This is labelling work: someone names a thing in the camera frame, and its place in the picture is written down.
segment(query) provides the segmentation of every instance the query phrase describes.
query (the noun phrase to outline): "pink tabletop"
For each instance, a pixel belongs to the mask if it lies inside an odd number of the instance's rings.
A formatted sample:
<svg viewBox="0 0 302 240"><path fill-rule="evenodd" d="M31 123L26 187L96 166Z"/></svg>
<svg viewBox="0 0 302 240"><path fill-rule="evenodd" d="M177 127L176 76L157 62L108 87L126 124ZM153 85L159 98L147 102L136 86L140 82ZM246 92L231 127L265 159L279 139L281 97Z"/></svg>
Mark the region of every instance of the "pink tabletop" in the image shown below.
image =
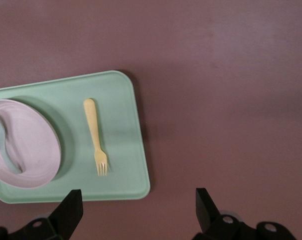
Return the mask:
<svg viewBox="0 0 302 240"><path fill-rule="evenodd" d="M134 83L151 192L85 202L72 240L189 240L195 188L302 240L302 0L0 1L0 88L106 70ZM57 205L0 201L0 226Z"/></svg>

